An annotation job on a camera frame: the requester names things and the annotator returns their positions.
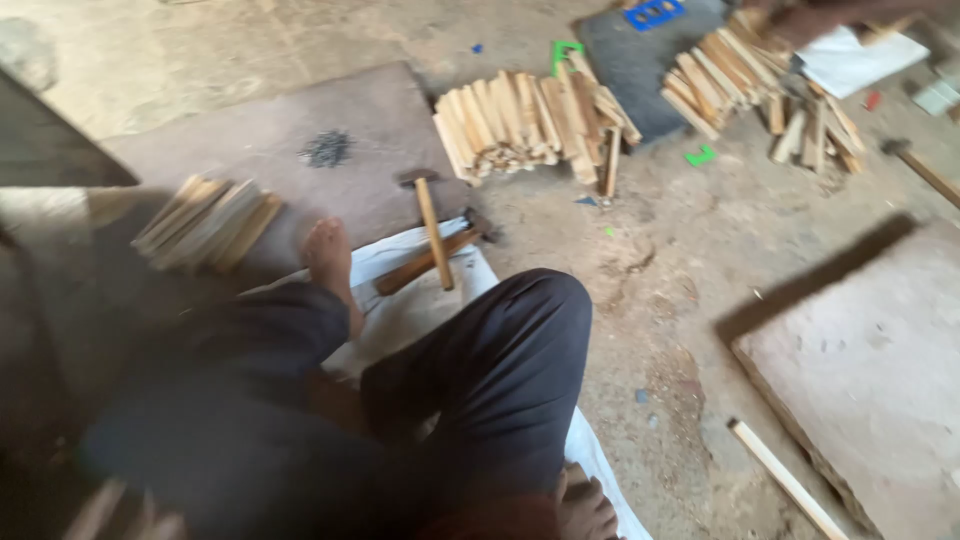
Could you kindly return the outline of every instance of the dark trousers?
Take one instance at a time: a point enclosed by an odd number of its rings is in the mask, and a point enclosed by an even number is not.
[[[196,313],[86,434],[94,471],[181,511],[193,538],[392,537],[513,495],[549,494],[587,358],[590,298],[552,270],[513,276],[364,372],[386,449],[311,413],[304,373],[348,338],[329,291],[288,283]]]

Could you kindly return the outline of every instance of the green plastic piece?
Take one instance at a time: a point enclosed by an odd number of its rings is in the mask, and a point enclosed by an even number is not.
[[[699,156],[694,156],[693,154],[686,154],[684,157],[687,161],[690,162],[694,167],[699,167],[700,165],[706,163],[707,161],[716,158],[717,155],[713,153],[713,150],[710,149],[706,144],[700,146],[700,150],[703,152]]]
[[[554,41],[553,42],[553,61],[550,62],[551,73],[554,77],[557,76],[557,62],[566,60],[566,53],[570,49],[584,52],[584,44],[578,43],[576,41]]]

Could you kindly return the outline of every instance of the person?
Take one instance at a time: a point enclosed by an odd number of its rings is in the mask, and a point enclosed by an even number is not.
[[[792,48],[806,46],[841,25],[876,21],[889,24],[914,13],[934,12],[949,0],[810,0],[782,10],[778,0],[745,0],[745,8],[770,14],[770,38],[782,39]]]
[[[366,437],[311,412],[305,382],[363,329],[341,220],[304,252],[311,282],[189,312],[151,342],[85,434],[84,466],[197,539],[615,537],[598,482],[563,500],[592,311],[577,280],[517,274],[367,369]]]

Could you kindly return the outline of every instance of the dirt floor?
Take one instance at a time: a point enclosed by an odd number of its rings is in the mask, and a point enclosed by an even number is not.
[[[0,7],[41,95],[95,139],[407,60],[428,91],[496,68],[545,74],[552,39],[607,0],[33,0]],[[483,45],[481,54],[470,48]],[[902,162],[876,150],[908,136],[960,177],[960,128],[913,106],[903,87],[932,79],[920,65],[846,109],[871,147],[867,172],[823,177],[776,166],[751,113],[691,167],[698,136],[621,160],[609,207],[563,167],[491,179],[477,192],[504,239],[484,248],[496,272],[547,266],[578,277],[595,305],[580,407],[620,486],[658,540],[816,538],[818,533],[726,428],[746,420],[841,526],[855,527],[806,464],[717,336],[737,307],[802,274],[884,219],[924,221],[957,210]],[[646,403],[637,391],[644,390]]]

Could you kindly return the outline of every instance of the bare foot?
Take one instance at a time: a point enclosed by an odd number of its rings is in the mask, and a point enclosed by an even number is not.
[[[579,493],[564,499],[567,494],[566,470],[557,480],[557,520],[560,522],[561,540],[610,540],[616,539],[616,511],[603,494],[600,480],[590,479],[589,484],[577,490]]]
[[[306,238],[303,258],[310,268],[310,280],[337,295],[347,305],[350,311],[350,339],[359,337],[364,316],[350,292],[353,258],[344,222],[339,217],[318,221]]]

